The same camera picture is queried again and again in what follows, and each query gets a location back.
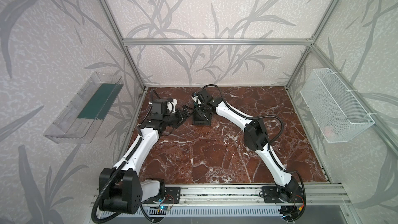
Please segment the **black rectangular plastic bin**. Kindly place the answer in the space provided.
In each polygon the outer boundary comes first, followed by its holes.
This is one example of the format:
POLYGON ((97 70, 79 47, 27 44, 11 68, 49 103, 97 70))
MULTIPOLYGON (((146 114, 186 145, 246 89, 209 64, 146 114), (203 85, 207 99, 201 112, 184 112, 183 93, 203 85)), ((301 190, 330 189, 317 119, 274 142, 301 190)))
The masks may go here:
POLYGON ((193 125, 211 125, 212 108, 210 106, 194 106, 193 125))

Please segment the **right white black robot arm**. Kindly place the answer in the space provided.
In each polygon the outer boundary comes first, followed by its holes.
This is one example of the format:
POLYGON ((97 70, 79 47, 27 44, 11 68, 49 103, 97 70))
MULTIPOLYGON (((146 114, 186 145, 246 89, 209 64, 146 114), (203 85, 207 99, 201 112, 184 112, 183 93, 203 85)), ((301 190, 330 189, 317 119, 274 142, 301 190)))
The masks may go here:
POLYGON ((287 171, 272 148, 272 143, 284 131, 284 123, 279 117, 273 115, 253 117, 247 115, 230 105, 222 95, 217 98, 212 97, 205 88, 194 92, 192 99, 199 117, 204 117, 209 124, 211 123, 211 116, 217 114, 234 123, 243 131, 246 147, 255 151, 270 171, 276 185, 277 197, 280 201, 289 203, 296 197, 302 197, 303 204, 306 203, 302 178, 299 176, 299 180, 296 180, 292 176, 294 173, 299 175, 298 171, 287 171), (263 118, 273 118, 280 122, 280 131, 272 139, 267 133, 263 118))

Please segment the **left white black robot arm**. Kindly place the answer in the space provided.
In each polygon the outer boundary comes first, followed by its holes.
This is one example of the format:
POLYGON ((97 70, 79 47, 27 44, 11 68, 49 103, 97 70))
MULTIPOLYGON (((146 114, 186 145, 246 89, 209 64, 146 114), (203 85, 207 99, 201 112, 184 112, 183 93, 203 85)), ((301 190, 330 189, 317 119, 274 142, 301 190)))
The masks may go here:
POLYGON ((126 154, 99 176, 98 197, 91 219, 96 224, 108 222, 122 213, 134 214, 148 199, 165 198, 164 180, 140 181, 141 167, 154 144, 167 127, 177 129, 192 114, 192 108, 177 107, 176 99, 152 100, 144 120, 138 125, 138 136, 126 154))

